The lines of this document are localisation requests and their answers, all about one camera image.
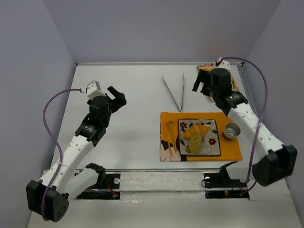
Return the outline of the metal tongs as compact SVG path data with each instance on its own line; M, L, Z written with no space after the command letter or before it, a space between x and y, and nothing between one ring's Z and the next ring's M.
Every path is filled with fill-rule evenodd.
M161 79L164 88L167 91L171 101L173 102L177 112L181 113L184 108L185 75L182 74L180 76L180 79L178 79L177 83L174 85L170 84L170 82L173 83L173 80L171 80L168 84L164 76L161 76Z

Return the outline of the striped croissant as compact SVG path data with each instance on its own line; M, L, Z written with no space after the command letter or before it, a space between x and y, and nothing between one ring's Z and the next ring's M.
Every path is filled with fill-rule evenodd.
M209 131L209 126L196 123L182 134L182 138L187 140L194 133L198 133L201 137L204 137L208 131Z

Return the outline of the green-speckled bread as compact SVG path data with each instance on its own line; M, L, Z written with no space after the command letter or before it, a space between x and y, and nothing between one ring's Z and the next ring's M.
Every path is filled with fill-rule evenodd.
M197 154L201 149L202 137L199 133L193 133L189 137L189 145L186 147L187 153Z

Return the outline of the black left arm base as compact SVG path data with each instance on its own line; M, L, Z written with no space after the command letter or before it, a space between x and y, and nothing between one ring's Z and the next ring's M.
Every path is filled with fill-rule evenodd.
M95 163L90 163L86 168L92 169L98 173L97 181L94 185L90 186L79 194L76 199L80 200L119 200L120 193L120 180L119 173L107 173L103 166Z

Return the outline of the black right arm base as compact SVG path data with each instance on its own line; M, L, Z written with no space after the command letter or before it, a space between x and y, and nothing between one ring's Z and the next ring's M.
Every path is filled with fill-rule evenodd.
M201 186L207 199L249 199L246 183L225 179L219 172L204 173Z

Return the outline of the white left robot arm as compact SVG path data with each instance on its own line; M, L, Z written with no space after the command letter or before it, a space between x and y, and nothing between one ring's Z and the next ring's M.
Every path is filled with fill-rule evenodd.
M123 93L108 87L114 96L103 93L97 81L85 89L89 112L81 122L66 150L58 147L59 159L38 181L26 186L28 208L45 221L58 222L67 212L69 204L89 187L105 180L105 168L95 163L85 166L74 175L80 162L97 146L106 133L110 117L127 101Z

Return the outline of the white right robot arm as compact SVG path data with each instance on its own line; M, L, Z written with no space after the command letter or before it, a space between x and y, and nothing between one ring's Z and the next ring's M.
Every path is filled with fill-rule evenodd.
M230 179L255 180L261 186L268 186L293 174L297 149L285 145L259 121L247 99L232 90L227 69L199 70L192 90L196 92L200 84L201 93L212 97L252 144L251 152L242 161L223 166Z

